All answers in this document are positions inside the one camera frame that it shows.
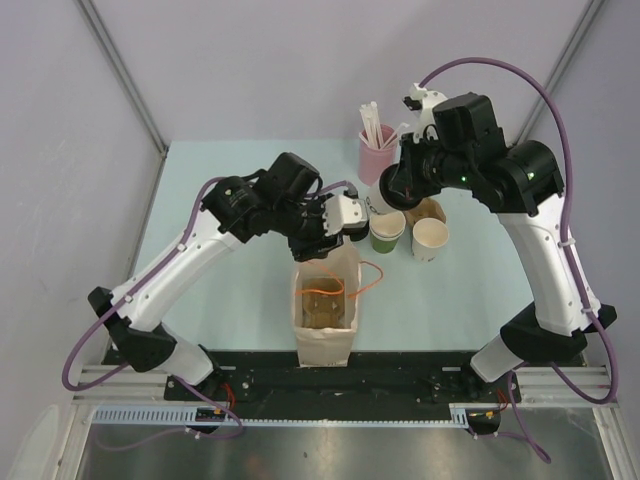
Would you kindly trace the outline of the brown paper takeout bag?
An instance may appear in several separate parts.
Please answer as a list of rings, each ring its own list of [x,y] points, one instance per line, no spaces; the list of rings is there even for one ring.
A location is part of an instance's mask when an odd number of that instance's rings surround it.
[[[348,365],[361,297],[383,278],[381,267],[364,260],[350,241],[324,259],[295,266],[291,323],[301,367]]]

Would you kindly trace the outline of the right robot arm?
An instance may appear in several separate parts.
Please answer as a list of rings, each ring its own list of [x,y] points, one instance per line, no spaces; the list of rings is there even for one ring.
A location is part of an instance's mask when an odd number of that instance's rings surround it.
[[[587,334],[609,327],[617,312],[582,278],[576,248],[562,228],[568,189],[548,147],[537,141],[507,146],[485,95],[448,99],[417,87],[404,103],[419,121],[401,137],[398,165],[380,180],[386,200],[407,211],[445,188],[470,191],[507,231],[533,294],[461,376],[463,393],[484,401],[497,380],[523,362],[572,359],[586,348]]]

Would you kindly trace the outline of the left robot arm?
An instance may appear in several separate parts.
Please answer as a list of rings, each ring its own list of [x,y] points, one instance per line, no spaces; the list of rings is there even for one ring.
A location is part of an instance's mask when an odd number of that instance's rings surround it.
[[[197,398],[214,397],[221,376],[203,348],[162,323],[173,303],[214,262],[254,237],[284,236],[295,260],[320,259],[343,243],[341,227],[327,227],[344,194],[322,190],[319,172],[291,152],[267,169],[210,182],[199,192],[183,233],[137,278],[109,290],[94,288],[88,301],[120,352],[139,373],[162,368],[186,381]]]

